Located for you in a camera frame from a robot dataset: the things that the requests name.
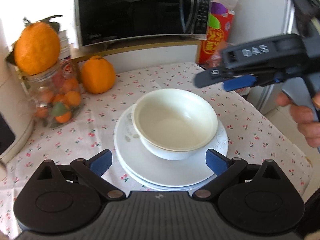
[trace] floor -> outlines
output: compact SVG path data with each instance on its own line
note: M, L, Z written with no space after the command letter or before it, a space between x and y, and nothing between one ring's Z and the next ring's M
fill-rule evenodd
M303 200L308 198L320 187L320 154L317 149L311 148L304 136L298 132L297 124L290 116L290 107L278 107L265 114L265 117L276 126L292 143L302 150L313 166L313 176L303 195Z

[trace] brand logo on microwave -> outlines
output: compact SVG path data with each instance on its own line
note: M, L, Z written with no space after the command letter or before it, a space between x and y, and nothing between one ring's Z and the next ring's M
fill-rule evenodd
M88 38L89 39L98 38L98 37L101 37L101 36L102 36L102 34L92 34L92 33L88 34Z

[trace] stacked plates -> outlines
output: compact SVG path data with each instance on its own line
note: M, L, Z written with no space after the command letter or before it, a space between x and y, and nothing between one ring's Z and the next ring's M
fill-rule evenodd
M129 176L160 191L196 190L216 177L205 163L205 153L212 148L227 155L228 136L220 120L216 136L206 146L187 159L169 161L144 147L133 127L131 111L132 106L122 113L114 133L117 157Z

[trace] white appliance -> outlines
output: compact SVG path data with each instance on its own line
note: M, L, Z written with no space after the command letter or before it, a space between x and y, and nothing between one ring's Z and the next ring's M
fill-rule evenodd
M269 36L291 33L294 8L291 0L239 0L228 41L240 44ZM280 84L255 87L247 100L265 114L275 108Z
M8 68L5 57L8 47L0 20L0 160L7 163L26 144L33 130L30 111L19 107L27 96L17 78ZM3 179L0 166L0 180Z

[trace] microwave handle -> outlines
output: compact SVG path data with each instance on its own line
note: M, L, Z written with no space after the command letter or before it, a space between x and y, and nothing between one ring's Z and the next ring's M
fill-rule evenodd
M190 24L192 23L194 6L195 6L195 0L191 0L190 13L189 13L187 22L185 22L184 13L183 13L184 0L180 0L180 19L181 19L182 29L184 33L187 32Z

